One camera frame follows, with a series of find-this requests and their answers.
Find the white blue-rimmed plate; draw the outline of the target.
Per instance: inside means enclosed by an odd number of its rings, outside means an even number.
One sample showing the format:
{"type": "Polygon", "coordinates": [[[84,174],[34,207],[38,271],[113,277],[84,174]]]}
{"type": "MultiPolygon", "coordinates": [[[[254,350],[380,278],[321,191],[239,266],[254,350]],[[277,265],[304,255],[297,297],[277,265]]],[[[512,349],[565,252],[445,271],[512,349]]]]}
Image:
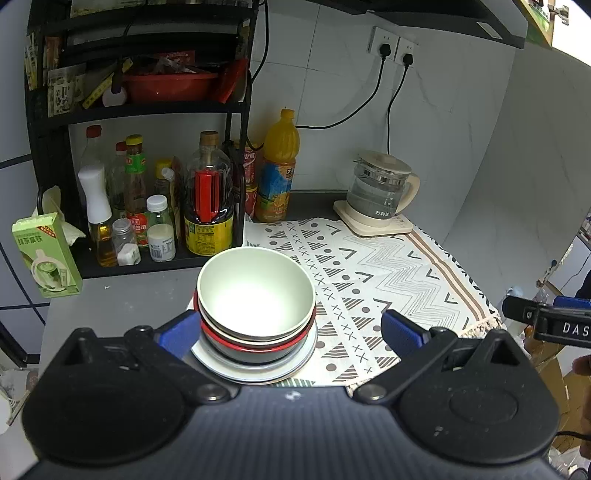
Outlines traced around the white blue-rimmed plate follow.
{"type": "Polygon", "coordinates": [[[211,343],[201,337],[191,347],[191,353],[204,367],[226,380],[249,385],[266,385],[287,379],[300,371],[311,359],[318,339],[318,326],[312,324],[304,344],[286,358],[265,365],[246,365],[225,358],[211,343]]]}

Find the white cap oil bottle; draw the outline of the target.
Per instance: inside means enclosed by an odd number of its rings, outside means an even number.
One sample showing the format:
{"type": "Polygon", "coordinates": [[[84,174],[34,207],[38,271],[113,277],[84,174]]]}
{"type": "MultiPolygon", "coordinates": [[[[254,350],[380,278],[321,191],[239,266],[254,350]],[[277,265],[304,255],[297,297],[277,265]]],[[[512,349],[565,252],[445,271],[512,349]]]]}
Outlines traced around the white cap oil bottle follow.
{"type": "Polygon", "coordinates": [[[106,194],[104,167],[100,164],[84,166],[78,172],[78,179],[86,199],[87,221],[97,262],[101,267],[115,267],[112,211],[106,194]]]}

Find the red rimmed bowl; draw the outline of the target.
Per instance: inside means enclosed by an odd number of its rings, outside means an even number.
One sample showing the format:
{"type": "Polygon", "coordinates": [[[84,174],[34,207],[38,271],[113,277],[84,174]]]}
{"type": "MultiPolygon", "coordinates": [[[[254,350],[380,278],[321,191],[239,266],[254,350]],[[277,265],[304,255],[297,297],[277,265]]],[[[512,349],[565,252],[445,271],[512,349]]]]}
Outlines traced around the red rimmed bowl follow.
{"type": "Polygon", "coordinates": [[[204,327],[204,332],[214,338],[215,341],[221,343],[225,347],[243,352],[274,352],[287,350],[295,344],[300,343],[310,333],[311,327],[315,325],[315,315],[317,315],[317,307],[311,311],[310,319],[303,327],[297,327],[294,333],[280,339],[273,340],[245,340],[239,339],[235,334],[226,333],[221,328],[214,325],[214,320],[208,317],[204,307],[201,306],[198,300],[197,290],[193,290],[192,303],[196,311],[201,315],[201,326],[204,327]]]}

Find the cream kettle base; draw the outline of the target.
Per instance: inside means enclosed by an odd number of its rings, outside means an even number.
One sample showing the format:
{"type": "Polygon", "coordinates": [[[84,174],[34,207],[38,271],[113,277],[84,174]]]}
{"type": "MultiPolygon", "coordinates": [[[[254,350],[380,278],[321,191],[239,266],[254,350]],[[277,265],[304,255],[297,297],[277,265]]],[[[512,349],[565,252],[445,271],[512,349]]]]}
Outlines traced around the cream kettle base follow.
{"type": "Polygon", "coordinates": [[[353,209],[346,200],[335,201],[334,210],[342,222],[361,237],[408,234],[414,229],[414,224],[404,215],[394,215],[390,219],[374,219],[353,209]]]}

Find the white pill jar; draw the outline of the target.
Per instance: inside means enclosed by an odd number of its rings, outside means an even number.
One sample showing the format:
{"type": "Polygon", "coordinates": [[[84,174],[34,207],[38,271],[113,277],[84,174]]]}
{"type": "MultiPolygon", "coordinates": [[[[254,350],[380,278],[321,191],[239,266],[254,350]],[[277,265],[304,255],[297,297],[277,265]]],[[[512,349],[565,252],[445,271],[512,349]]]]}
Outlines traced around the white pill jar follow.
{"type": "Polygon", "coordinates": [[[150,257],[155,262],[171,261],[176,254],[175,234],[168,201],[164,195],[155,194],[147,198],[148,210],[147,240],[150,257]]]}

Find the patterned table mat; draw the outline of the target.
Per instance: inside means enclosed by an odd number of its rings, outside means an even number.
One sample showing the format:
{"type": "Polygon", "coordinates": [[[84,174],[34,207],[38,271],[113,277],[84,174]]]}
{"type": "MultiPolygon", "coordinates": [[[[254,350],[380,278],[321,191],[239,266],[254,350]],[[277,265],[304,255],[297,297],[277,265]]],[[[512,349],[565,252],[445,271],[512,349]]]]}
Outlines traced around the patterned table mat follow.
{"type": "Polygon", "coordinates": [[[317,292],[314,353],[274,386],[355,388],[393,367],[399,359],[381,329],[387,310],[467,338],[501,325],[497,309],[456,259],[419,228],[362,238],[341,221],[314,218],[249,223],[245,240],[300,264],[317,292]]]}

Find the orange juice bottle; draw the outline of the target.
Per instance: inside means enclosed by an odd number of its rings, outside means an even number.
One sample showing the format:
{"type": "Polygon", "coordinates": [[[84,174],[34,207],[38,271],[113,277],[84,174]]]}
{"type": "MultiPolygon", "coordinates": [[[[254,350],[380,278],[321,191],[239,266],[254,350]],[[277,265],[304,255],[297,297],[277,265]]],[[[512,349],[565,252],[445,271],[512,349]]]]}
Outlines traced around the orange juice bottle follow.
{"type": "Polygon", "coordinates": [[[266,132],[263,169],[254,211],[260,222],[273,223],[287,216],[296,158],[300,151],[300,134],[294,125],[295,115],[294,110],[281,110],[279,121],[266,132]]]}

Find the pale green bowl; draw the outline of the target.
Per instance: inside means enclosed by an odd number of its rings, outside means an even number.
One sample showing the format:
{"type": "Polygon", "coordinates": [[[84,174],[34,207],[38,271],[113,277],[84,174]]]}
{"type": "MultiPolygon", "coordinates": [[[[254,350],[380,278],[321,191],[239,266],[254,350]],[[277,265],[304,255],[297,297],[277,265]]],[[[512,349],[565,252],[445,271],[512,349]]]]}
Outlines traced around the pale green bowl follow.
{"type": "Polygon", "coordinates": [[[315,309],[315,287],[301,265],[260,247],[209,259],[197,277],[197,298],[209,318],[246,337],[283,337],[315,309]]]}

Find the dark grey bowl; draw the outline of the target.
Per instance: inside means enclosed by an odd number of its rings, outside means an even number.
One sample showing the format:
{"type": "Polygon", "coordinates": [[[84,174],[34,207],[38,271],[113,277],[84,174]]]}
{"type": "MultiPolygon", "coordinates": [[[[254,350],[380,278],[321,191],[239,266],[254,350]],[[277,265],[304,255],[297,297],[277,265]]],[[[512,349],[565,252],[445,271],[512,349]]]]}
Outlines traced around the dark grey bowl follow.
{"type": "Polygon", "coordinates": [[[231,359],[235,362],[240,362],[249,365],[263,365],[270,364],[287,358],[288,355],[294,354],[304,341],[308,339],[308,335],[301,335],[297,338],[297,342],[291,341],[287,346],[266,348],[266,349],[250,349],[246,347],[231,346],[227,341],[221,340],[215,334],[206,333],[201,330],[201,334],[214,348],[216,352],[222,356],[231,359]]]}

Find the red basin on shelf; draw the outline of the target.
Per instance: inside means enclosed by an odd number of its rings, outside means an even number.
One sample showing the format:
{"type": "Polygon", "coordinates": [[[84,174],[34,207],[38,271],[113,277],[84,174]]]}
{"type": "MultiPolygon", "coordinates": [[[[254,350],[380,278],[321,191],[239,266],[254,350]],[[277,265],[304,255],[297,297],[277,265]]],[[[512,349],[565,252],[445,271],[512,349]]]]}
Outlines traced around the red basin on shelf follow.
{"type": "Polygon", "coordinates": [[[136,103],[200,101],[217,79],[214,73],[124,75],[123,83],[136,103]]]}

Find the white wall socket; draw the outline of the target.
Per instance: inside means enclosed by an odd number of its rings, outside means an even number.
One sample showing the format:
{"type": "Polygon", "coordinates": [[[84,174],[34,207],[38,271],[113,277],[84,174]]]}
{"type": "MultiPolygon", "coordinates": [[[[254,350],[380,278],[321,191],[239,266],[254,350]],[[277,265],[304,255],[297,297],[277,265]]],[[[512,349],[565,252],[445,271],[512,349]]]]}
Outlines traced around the white wall socket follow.
{"type": "Polygon", "coordinates": [[[388,30],[384,30],[378,26],[374,26],[372,33],[370,33],[368,52],[370,55],[380,57],[380,49],[384,45],[390,46],[390,55],[387,57],[387,60],[398,65],[405,65],[404,57],[407,54],[414,55],[418,46],[417,43],[411,40],[401,37],[388,30]]]}

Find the green tea box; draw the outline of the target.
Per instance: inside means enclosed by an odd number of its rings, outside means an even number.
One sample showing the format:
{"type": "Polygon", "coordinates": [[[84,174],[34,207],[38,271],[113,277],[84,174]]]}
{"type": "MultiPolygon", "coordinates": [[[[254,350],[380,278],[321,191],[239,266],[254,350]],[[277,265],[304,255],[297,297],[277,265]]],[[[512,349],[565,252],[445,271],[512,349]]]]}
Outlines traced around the green tea box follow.
{"type": "Polygon", "coordinates": [[[12,235],[44,298],[81,292],[82,278],[57,213],[19,219],[12,225],[12,235]]]}

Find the black kitchen shelf rack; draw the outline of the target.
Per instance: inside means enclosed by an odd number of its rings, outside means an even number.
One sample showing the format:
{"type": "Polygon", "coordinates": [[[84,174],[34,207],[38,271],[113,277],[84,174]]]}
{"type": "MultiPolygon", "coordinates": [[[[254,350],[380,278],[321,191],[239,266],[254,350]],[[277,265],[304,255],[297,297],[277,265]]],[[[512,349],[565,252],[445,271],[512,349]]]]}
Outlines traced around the black kitchen shelf rack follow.
{"type": "Polygon", "coordinates": [[[65,219],[84,232],[71,253],[83,278],[199,267],[211,257],[185,246],[185,177],[202,131],[217,131],[232,165],[232,243],[245,227],[245,139],[231,123],[249,119],[249,72],[259,9],[250,1],[143,1],[120,8],[102,2],[77,16],[69,1],[35,1],[27,29],[25,99],[28,136],[41,191],[57,187],[65,219]],[[136,103],[124,75],[214,73],[200,101],[136,103]],[[89,231],[86,199],[78,179],[86,158],[72,150],[77,126],[90,159],[104,167],[112,218],[124,215],[139,233],[139,263],[101,267],[89,231]],[[175,257],[150,257],[147,198],[167,198],[175,257]]]}

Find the glass electric kettle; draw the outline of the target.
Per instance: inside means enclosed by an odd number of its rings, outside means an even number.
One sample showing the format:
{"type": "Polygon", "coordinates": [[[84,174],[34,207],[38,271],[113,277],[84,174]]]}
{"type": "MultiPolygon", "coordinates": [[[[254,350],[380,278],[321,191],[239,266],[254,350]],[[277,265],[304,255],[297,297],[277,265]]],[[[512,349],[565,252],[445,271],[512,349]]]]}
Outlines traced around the glass electric kettle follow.
{"type": "Polygon", "coordinates": [[[410,205],[420,184],[420,178],[404,161],[385,153],[363,150],[355,160],[353,182],[346,200],[360,214],[387,220],[410,205]]]}

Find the red drink can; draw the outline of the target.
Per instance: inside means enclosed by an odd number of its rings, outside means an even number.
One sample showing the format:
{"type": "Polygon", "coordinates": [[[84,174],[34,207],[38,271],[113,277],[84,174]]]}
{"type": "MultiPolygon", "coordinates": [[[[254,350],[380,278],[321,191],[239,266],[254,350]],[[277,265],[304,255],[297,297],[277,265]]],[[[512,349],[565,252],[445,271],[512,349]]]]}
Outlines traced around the red drink can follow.
{"type": "Polygon", "coordinates": [[[245,167],[245,213],[252,217],[254,208],[256,208],[256,150],[252,147],[245,146],[245,154],[243,154],[243,167],[245,167]]]}

